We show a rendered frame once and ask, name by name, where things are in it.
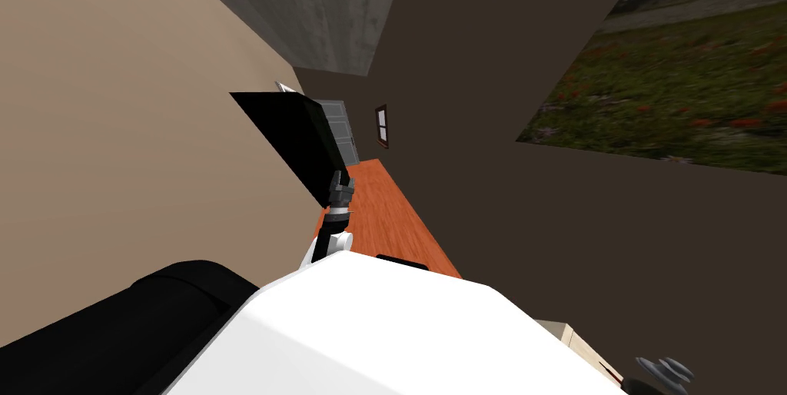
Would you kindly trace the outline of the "large landscape wall picture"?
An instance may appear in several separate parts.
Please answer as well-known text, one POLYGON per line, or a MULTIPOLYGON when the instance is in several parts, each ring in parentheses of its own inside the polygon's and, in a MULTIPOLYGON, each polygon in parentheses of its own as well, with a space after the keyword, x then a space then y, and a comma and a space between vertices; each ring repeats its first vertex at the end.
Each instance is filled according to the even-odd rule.
POLYGON ((518 139, 787 176, 787 0, 619 0, 518 139))

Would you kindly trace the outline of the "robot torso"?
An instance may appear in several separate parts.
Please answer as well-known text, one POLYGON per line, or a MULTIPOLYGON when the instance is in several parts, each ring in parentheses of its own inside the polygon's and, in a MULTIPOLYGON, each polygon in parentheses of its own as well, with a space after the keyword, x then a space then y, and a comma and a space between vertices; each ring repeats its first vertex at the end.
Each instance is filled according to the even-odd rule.
POLYGON ((163 395, 625 395, 491 287, 352 251, 257 291, 163 395))

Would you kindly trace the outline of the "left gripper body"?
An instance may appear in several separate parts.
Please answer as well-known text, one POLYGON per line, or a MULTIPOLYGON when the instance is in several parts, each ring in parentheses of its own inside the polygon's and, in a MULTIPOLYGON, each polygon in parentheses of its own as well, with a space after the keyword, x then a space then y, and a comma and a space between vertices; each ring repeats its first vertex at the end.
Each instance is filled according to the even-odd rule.
POLYGON ((329 186, 328 206, 331 210, 349 208, 354 192, 355 179, 346 172, 335 171, 329 186))

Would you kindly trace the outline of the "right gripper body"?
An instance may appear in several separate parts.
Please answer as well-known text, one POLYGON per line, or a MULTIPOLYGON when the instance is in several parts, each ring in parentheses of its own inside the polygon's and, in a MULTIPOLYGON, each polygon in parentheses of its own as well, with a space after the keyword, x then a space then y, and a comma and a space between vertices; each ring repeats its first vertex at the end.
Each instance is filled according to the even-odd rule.
POLYGON ((691 383, 695 379, 694 373, 677 360, 665 357, 652 362, 643 357, 637 357, 636 362, 649 375, 656 378, 670 393, 686 393, 684 383, 691 383))

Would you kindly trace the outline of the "grey panelled door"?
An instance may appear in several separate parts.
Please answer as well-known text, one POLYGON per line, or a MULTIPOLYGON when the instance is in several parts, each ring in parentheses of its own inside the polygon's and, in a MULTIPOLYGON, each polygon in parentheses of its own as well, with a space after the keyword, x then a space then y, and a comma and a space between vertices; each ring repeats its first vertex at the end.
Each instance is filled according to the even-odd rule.
POLYGON ((346 166, 360 163, 349 116, 342 101, 317 100, 324 110, 331 132, 346 166))

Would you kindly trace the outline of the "black door leaf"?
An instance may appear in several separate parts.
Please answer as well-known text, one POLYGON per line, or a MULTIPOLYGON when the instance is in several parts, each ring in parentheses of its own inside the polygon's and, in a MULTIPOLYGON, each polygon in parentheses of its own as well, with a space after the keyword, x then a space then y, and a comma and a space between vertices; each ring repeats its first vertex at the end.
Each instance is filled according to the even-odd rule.
POLYGON ((347 173, 324 110, 291 91, 231 92, 273 149, 322 207, 328 206, 335 171, 347 173))

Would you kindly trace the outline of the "beige cabinet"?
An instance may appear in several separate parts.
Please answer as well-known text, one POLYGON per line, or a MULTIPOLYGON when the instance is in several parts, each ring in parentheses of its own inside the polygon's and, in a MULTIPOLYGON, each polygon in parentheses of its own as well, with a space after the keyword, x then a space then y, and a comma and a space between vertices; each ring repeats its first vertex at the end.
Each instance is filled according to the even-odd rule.
POLYGON ((605 361, 569 324, 550 320, 536 320, 536 322, 565 344, 572 352, 575 352, 601 374, 608 377, 617 387, 621 386, 623 381, 621 374, 605 361))

